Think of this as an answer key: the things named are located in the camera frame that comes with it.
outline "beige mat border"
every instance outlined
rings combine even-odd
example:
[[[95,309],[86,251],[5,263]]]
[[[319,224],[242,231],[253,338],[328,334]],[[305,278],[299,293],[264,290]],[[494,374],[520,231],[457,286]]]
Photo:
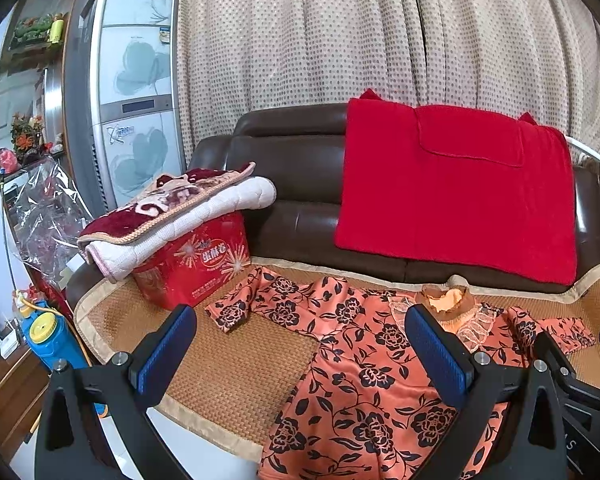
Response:
[[[349,272],[347,270],[331,269],[330,267],[312,266],[308,264],[302,264],[299,262],[290,262],[288,260],[277,260],[275,258],[259,258],[252,257],[251,263],[261,266],[275,266],[283,269],[296,269],[305,270],[307,272],[321,272],[327,274],[335,274],[336,276],[343,276],[344,278],[353,278],[355,280],[362,280],[364,282],[373,283],[380,285],[383,288],[395,288],[397,290],[408,290],[410,292],[417,292],[422,290],[422,285],[425,283],[396,283],[388,282],[387,280],[379,280],[367,276],[366,274],[360,274],[358,272]],[[521,290],[508,290],[506,288],[490,288],[486,286],[475,286],[471,285],[466,279],[458,274],[453,274],[446,280],[445,283],[430,283],[431,285],[441,286],[455,286],[464,285],[469,288],[473,295],[477,296],[513,296],[516,298],[528,298],[530,300],[548,300],[555,301],[556,303],[574,303],[578,301],[582,295],[589,290],[597,280],[600,279],[600,264],[597,264],[592,269],[588,270],[587,273],[582,276],[577,282],[575,282],[569,290],[561,294],[546,294],[544,292],[525,292]]]
[[[357,272],[348,272],[346,270],[331,269],[330,267],[312,266],[299,262],[290,262],[288,260],[278,260],[273,258],[258,258],[251,259],[255,265],[275,266],[283,269],[305,270],[307,272],[319,272],[321,274],[332,274],[335,276],[343,276],[344,278],[352,278],[362,280],[364,282],[373,283],[382,288],[394,288],[397,290],[418,291],[422,288],[422,283],[395,283],[387,280],[379,280],[365,274]],[[125,278],[117,283],[110,283],[106,278],[102,279],[94,287],[92,287],[81,299],[75,307],[74,321],[78,333],[87,343],[91,351],[94,352],[100,362],[107,362],[115,353],[98,334],[95,327],[91,324],[88,318],[89,313],[107,296],[114,293],[120,287],[124,286],[132,277]],[[517,298],[530,298],[533,300],[549,300],[557,303],[569,304],[579,300],[584,292],[586,292],[597,280],[600,279],[600,264],[589,270],[582,278],[580,278],[569,290],[562,294],[544,294],[540,292],[524,292],[515,290],[505,290],[500,288],[489,288],[483,286],[471,285],[462,276],[454,274],[446,283],[439,285],[453,286],[464,285],[469,288],[472,294],[485,296],[514,296]],[[251,440],[247,440],[231,431],[218,426],[216,423],[199,416],[194,411],[179,403],[173,397],[165,395],[156,409],[164,416],[179,424],[186,430],[192,431],[197,436],[204,438],[208,442],[215,444],[221,449],[230,452],[238,457],[251,462],[260,462],[262,455],[262,446]]]

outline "woven mat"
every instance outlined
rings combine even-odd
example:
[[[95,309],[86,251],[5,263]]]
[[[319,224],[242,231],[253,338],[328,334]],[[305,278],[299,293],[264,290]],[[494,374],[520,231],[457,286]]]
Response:
[[[310,283],[331,274],[345,276],[352,286],[406,290],[420,287],[281,260],[262,263],[297,283]],[[248,271],[196,307],[196,337],[157,408],[217,446],[259,462],[261,443],[289,390],[317,350],[317,342],[260,316],[251,316],[228,335],[213,324],[202,311],[203,306],[223,296]],[[453,283],[454,278],[458,277],[452,277],[448,283]],[[560,295],[471,289],[481,300],[495,306],[520,306],[537,318],[582,317],[594,333],[600,330],[600,270],[597,275],[587,273],[569,292]],[[100,282],[80,300],[75,311],[78,331],[102,362],[116,351],[132,351],[167,315],[167,311],[142,297],[133,279],[115,285]],[[599,344],[572,354],[570,361],[581,380],[600,388]]]

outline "brown leather sofa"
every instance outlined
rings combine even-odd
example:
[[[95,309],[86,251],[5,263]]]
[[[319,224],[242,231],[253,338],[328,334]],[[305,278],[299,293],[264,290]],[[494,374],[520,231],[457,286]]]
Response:
[[[251,254],[351,270],[405,283],[443,283],[452,274],[473,285],[563,292],[484,267],[390,258],[337,248],[333,243],[342,192],[346,104],[272,108],[238,120],[233,135],[215,136],[197,146],[190,167],[232,170],[256,162],[256,175],[273,181],[278,198],[269,208],[245,211]],[[578,278],[600,263],[600,177],[574,168]],[[380,211],[386,204],[370,204]],[[67,286],[70,305],[102,278],[82,266]]]

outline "white floor tile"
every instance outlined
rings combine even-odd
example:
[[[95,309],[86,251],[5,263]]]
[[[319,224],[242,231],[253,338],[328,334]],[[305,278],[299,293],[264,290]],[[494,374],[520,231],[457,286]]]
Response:
[[[170,421],[153,408],[149,409],[148,415],[171,452],[195,480],[256,480],[257,464],[219,449]],[[113,419],[107,417],[101,420],[101,423],[122,473],[132,480],[154,480],[143,479],[140,476]],[[11,460],[11,468],[21,480],[36,480],[33,475],[36,437],[37,433],[28,444],[22,444]]]

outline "curtain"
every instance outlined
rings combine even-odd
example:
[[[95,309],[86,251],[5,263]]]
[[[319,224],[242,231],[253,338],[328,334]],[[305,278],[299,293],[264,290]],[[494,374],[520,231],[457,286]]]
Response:
[[[181,0],[187,157],[261,108],[346,102],[529,111],[600,153],[600,28],[580,0]]]

